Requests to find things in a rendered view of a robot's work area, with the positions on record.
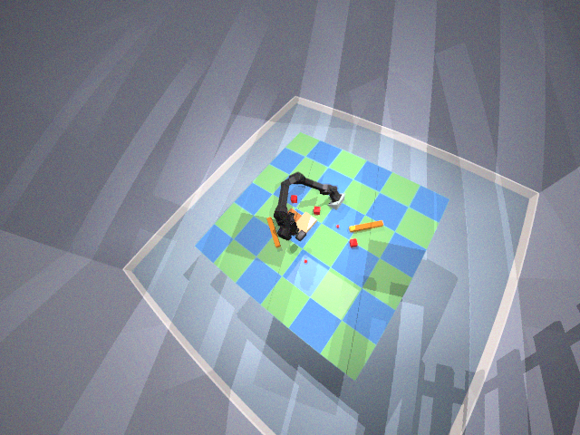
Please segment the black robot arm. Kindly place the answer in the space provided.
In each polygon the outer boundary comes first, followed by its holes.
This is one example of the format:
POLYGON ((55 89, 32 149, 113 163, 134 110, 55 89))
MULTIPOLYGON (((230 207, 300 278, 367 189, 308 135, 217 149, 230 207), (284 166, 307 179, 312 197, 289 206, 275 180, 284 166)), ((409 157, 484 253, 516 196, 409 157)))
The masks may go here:
POLYGON ((285 240, 290 240, 294 232, 292 228, 295 226, 295 213, 289 212, 286 206, 289 186, 291 184, 303 184, 307 187, 318 189, 320 194, 329 195, 333 202, 339 201, 341 199, 340 192, 338 191, 338 186, 333 186, 332 184, 323 184, 312 179, 308 179, 304 174, 297 171, 289 176, 288 179, 281 182, 280 194, 278 205, 275 209, 274 218, 277 225, 280 226, 277 234, 279 237, 285 240), (284 220, 281 222, 281 220, 284 220))

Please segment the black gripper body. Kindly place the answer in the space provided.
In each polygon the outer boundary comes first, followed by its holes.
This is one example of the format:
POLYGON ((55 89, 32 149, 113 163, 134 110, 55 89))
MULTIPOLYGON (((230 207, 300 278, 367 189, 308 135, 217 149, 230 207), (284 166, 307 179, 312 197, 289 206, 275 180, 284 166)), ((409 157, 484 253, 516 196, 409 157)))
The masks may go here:
POLYGON ((303 239, 306 237, 306 233, 305 233, 303 230, 301 230, 300 232, 298 232, 298 231, 299 231, 299 228, 298 228, 298 226, 297 226, 297 223, 296 223, 296 222, 295 222, 295 226, 294 226, 294 227, 291 227, 291 228, 292 228, 292 229, 291 229, 291 230, 292 230, 292 232, 294 232, 294 234, 295 234, 295 238, 296 238, 296 239, 297 239, 299 242, 301 242, 301 241, 302 241, 302 240, 303 240, 303 239))

